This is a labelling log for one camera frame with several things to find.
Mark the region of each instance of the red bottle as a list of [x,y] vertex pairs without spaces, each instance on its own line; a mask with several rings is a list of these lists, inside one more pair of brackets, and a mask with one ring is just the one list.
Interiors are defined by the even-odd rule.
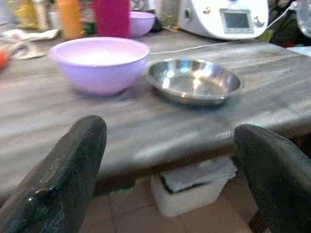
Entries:
[[96,34],[129,38],[129,0],[93,0]]

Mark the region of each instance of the stainless steel bowl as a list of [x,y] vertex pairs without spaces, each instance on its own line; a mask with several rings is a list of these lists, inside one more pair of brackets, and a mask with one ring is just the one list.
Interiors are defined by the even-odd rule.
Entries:
[[239,93],[242,81],[204,60],[167,59],[153,63],[147,80],[166,97],[188,104],[221,104]]

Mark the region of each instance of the floor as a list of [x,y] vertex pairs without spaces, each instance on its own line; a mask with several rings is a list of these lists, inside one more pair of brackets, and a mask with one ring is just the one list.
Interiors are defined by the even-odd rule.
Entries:
[[95,198],[80,233],[251,233],[257,206],[243,174],[229,181],[218,200],[178,217],[159,214],[148,177],[126,197],[120,192]]

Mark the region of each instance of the plastic bowl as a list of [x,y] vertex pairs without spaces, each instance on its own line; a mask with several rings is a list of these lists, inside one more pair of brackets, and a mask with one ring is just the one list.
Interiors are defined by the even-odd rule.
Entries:
[[141,37],[153,27],[156,16],[146,12],[130,12],[130,36]]
[[148,47],[116,37],[71,40],[50,49],[64,77],[77,89],[112,95],[133,84],[145,69]]

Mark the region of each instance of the display screen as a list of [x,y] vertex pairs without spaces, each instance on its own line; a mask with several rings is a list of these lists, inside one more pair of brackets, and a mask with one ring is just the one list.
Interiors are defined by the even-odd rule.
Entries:
[[227,28],[249,28],[247,14],[224,13]]

